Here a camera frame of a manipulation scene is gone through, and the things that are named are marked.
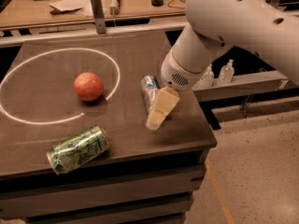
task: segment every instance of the bottle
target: bottle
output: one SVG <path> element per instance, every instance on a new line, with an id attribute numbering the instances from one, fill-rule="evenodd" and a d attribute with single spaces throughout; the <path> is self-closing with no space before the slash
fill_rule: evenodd
<path id="1" fill-rule="evenodd" d="M 208 88 L 212 86 L 214 79 L 214 72 L 212 71 L 212 64 L 210 64 L 207 68 L 203 76 L 199 80 L 199 84 L 204 87 Z"/>
<path id="2" fill-rule="evenodd" d="M 234 60 L 230 59 L 229 62 L 222 67 L 221 73 L 219 74 L 219 81 L 223 83 L 230 83 L 232 81 L 235 73 L 233 62 Z"/>

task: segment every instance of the green can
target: green can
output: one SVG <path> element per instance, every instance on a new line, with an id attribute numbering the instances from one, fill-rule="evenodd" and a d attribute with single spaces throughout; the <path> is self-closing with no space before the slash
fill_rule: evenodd
<path id="1" fill-rule="evenodd" d="M 47 152 L 51 167 L 57 175 L 67 174 L 109 149 L 103 128 L 90 129 L 54 145 Z"/>

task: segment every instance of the red apple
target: red apple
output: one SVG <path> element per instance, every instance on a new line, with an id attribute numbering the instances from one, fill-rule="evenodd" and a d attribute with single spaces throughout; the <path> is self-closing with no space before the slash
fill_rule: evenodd
<path id="1" fill-rule="evenodd" d="M 96 74 L 84 72 L 76 77 L 74 90 L 83 101 L 94 101 L 102 95 L 104 83 Z"/>

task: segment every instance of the desk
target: desk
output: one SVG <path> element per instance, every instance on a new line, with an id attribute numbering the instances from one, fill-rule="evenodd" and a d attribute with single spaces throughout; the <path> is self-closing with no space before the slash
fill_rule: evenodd
<path id="1" fill-rule="evenodd" d="M 63 51 L 26 62 L 58 49 Z M 163 32 L 26 42 L 10 70 L 19 68 L 0 90 L 8 113 L 0 113 L 0 218 L 43 224 L 182 223 L 205 174 L 206 154 L 217 142 L 192 91 L 181 93 L 163 127 L 146 128 L 140 81 L 148 74 L 159 77 L 169 49 Z M 101 74 L 105 97 L 118 77 L 111 60 L 95 50 L 117 63 L 121 81 L 111 98 L 87 105 L 72 91 L 77 73 Z M 110 151 L 56 175 L 46 151 L 94 124 L 105 128 Z"/>
<path id="2" fill-rule="evenodd" d="M 45 27 L 66 24 L 82 24 L 93 22 L 93 17 L 86 17 L 82 10 L 62 15 L 50 15 L 53 10 L 49 6 L 51 1 L 12 0 L 0 13 L 0 30 L 11 30 L 20 28 Z M 113 16 L 109 13 L 111 0 L 102 0 L 103 8 L 107 10 L 106 21 L 112 21 Z M 150 0 L 121 0 L 120 14 L 115 16 L 116 20 L 149 19 L 155 17 L 167 17 L 184 15 L 184 3 L 177 0 L 169 7 L 164 0 L 164 5 L 154 7 Z"/>

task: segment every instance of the orange line on floor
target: orange line on floor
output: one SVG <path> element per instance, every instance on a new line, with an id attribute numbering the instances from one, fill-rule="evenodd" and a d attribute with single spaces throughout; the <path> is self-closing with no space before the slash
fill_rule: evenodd
<path id="1" fill-rule="evenodd" d="M 227 223 L 228 224 L 235 224 L 233 216 L 232 216 L 232 214 L 230 212 L 230 209 L 228 208 L 228 205 L 227 205 L 227 203 L 226 203 L 226 201 L 223 197 L 223 194 L 221 192 L 221 188 L 218 184 L 218 181 L 216 179 L 216 176 L 215 176 L 211 166 L 209 165 L 208 160 L 206 160 L 205 165 L 206 165 L 206 172 L 207 172 L 207 174 L 210 178 L 210 181 L 212 183 L 212 186 L 213 186 L 214 190 L 216 191 L 217 198 L 218 198 L 219 202 L 221 203 L 221 209 L 222 209 L 223 214 L 225 215 Z"/>

